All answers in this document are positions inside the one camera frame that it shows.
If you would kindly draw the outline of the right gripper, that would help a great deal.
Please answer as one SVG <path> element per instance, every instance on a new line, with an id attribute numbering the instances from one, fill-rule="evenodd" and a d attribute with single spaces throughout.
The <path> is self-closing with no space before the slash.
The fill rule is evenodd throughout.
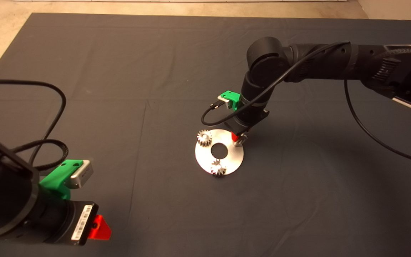
<path id="1" fill-rule="evenodd" d="M 247 133 L 253 126 L 269 115 L 269 110 L 262 107 L 249 107 L 225 122 L 231 133 L 233 141 L 238 141 L 238 136 Z"/>

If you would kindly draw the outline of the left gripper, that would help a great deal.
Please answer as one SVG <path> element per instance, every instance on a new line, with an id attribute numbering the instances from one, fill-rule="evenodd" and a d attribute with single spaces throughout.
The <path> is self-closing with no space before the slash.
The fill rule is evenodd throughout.
<path id="1" fill-rule="evenodd" d="M 83 246 L 88 239 L 109 240 L 111 228 L 102 215 L 97 215 L 98 204 L 92 201 L 67 201 L 67 215 L 59 231 L 57 243 Z"/>

